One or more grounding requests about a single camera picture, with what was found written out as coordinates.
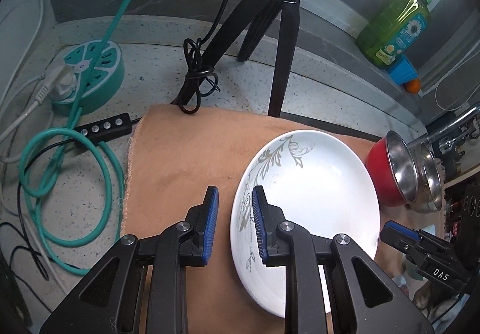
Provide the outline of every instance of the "metal pivot screw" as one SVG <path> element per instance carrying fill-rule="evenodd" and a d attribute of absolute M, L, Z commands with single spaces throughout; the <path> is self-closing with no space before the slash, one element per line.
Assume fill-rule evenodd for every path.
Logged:
<path fill-rule="evenodd" d="M 124 235 L 120 241 L 122 241 L 122 245 L 131 245 L 132 243 L 135 242 L 135 235 L 131 235 L 131 234 Z"/>
<path fill-rule="evenodd" d="M 295 225 L 292 222 L 282 222 L 280 223 L 280 228 L 283 231 L 292 231 L 295 228 Z"/>
<path fill-rule="evenodd" d="M 190 227 L 191 227 L 190 223 L 188 223 L 188 222 L 177 223 L 177 230 L 178 231 L 187 231 Z"/>
<path fill-rule="evenodd" d="M 348 245 L 350 243 L 350 237 L 348 235 L 345 235 L 345 234 L 338 234 L 335 237 L 335 240 L 340 245 Z"/>

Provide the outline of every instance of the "coiled black cable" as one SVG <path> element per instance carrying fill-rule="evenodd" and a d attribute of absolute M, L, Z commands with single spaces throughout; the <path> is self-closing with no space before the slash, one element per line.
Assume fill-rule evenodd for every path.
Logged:
<path fill-rule="evenodd" d="M 469 134 L 469 138 L 473 140 L 477 140 L 478 138 L 480 138 L 480 130 L 477 135 L 474 135 L 474 132 Z"/>
<path fill-rule="evenodd" d="M 220 91 L 218 87 L 218 75 L 214 73 L 214 67 L 212 66 L 204 66 L 202 64 L 202 52 L 200 48 L 211 38 L 213 35 L 215 28 L 217 28 L 218 24 L 220 23 L 220 19 L 222 18 L 223 12 L 225 11 L 226 5 L 229 0 L 222 0 L 220 8 L 218 9 L 217 16 L 210 27 L 207 35 L 202 39 L 198 38 L 197 41 L 193 41 L 192 39 L 185 39 L 183 41 L 183 53 L 185 54 L 185 60 L 188 66 L 188 73 L 185 76 L 185 83 L 189 81 L 196 81 L 196 90 L 195 94 L 197 97 L 197 104 L 194 109 L 186 109 L 185 106 L 182 105 L 182 94 L 181 90 L 177 96 L 178 106 L 182 110 L 182 112 L 192 115 L 200 109 L 201 105 L 201 98 L 207 97 L 211 95 L 214 91 Z M 207 93 L 200 92 L 200 79 L 205 79 L 208 81 L 210 85 L 212 85 L 212 89 L 210 89 Z"/>

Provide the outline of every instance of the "tripod leg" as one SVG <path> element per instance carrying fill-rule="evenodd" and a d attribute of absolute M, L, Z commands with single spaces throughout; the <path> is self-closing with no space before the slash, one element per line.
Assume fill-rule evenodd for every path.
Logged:
<path fill-rule="evenodd" d="M 300 0 L 284 2 L 282 6 L 282 20 L 278 34 L 277 58 L 273 73 L 272 93 L 268 106 L 268 116 L 280 117 L 283 99 L 287 91 L 293 54 L 297 45 L 298 29 L 300 26 Z"/>
<path fill-rule="evenodd" d="M 251 53 L 253 53 L 258 46 L 263 35 L 265 35 L 268 28 L 272 25 L 281 9 L 282 1 L 270 0 L 267 6 L 264 7 L 251 22 L 247 35 L 245 39 L 243 39 L 239 54 L 237 55 L 237 59 L 240 62 L 245 62 L 250 58 Z"/>
<path fill-rule="evenodd" d="M 270 0 L 240 1 L 205 49 L 202 55 L 203 65 L 214 67 L 235 39 L 269 1 Z M 198 85 L 200 86 L 202 82 L 203 78 L 200 78 Z M 171 104 L 182 103 L 182 105 L 186 105 L 194 96 L 197 89 L 196 85 L 196 81 L 185 81 L 177 98 Z"/>

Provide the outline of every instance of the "white plate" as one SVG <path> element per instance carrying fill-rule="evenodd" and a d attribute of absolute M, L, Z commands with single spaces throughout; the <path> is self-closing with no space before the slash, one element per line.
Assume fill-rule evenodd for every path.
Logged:
<path fill-rule="evenodd" d="M 371 257 L 377 250 L 380 212 L 365 166 L 342 141 L 320 131 L 299 130 L 273 139 L 253 158 L 235 194 L 230 244 L 238 275 L 265 310 L 285 317 L 285 267 L 267 268 L 258 254 L 251 192 L 263 185 L 269 204 L 282 208 L 311 234 L 344 233 Z M 319 266 L 325 310 L 325 274 Z"/>

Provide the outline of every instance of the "metal pipe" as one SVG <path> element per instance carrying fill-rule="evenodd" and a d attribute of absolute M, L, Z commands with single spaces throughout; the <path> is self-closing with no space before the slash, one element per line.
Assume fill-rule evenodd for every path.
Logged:
<path fill-rule="evenodd" d="M 440 148 L 440 152 L 442 154 L 446 154 L 450 151 L 453 150 L 455 145 L 463 140 L 464 138 L 467 137 L 467 135 L 470 135 L 473 131 L 475 131 L 476 128 L 475 126 L 471 126 L 468 130 L 463 131 L 460 135 L 458 135 L 456 138 L 453 139 L 447 139 L 445 142 L 439 141 L 438 142 L 438 147 Z"/>
<path fill-rule="evenodd" d="M 427 145 L 431 145 L 433 142 L 443 138 L 447 133 L 451 130 L 460 127 L 463 123 L 470 120 L 472 117 L 477 116 L 480 113 L 480 102 L 474 104 L 468 111 L 465 111 L 459 117 L 457 117 L 454 121 L 446 124 L 439 130 L 431 134 L 424 134 L 414 140 L 412 140 L 407 146 L 409 149 L 413 149 L 420 145 L 420 143 L 425 142 Z"/>

